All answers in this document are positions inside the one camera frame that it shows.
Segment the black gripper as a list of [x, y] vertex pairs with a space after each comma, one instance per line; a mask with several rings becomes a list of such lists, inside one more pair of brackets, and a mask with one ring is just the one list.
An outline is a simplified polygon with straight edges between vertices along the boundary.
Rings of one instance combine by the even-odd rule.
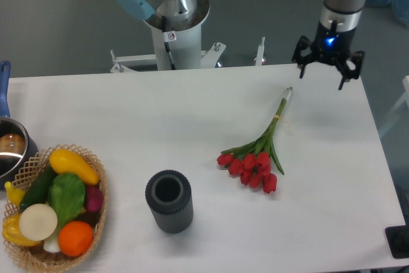
[[346, 82], [360, 77], [365, 52], [350, 53], [350, 46], [355, 34], [355, 28], [349, 31], [338, 31], [326, 28], [318, 23], [316, 36], [313, 41], [306, 36], [298, 40], [292, 62], [300, 69], [299, 78], [303, 78], [308, 64], [320, 62], [334, 64], [341, 74], [338, 90], [342, 90]]

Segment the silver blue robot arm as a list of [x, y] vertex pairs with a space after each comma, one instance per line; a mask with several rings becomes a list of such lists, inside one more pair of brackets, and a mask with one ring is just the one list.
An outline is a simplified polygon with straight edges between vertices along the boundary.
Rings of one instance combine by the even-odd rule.
[[[333, 66], [342, 82], [358, 79], [364, 60], [362, 51], [350, 45], [366, 0], [324, 0], [314, 40], [302, 36], [292, 62], [305, 70], [310, 63]], [[151, 29], [159, 70], [213, 68], [224, 47], [215, 44], [201, 50], [201, 26], [210, 11], [209, 0], [117, 0], [131, 16]]]

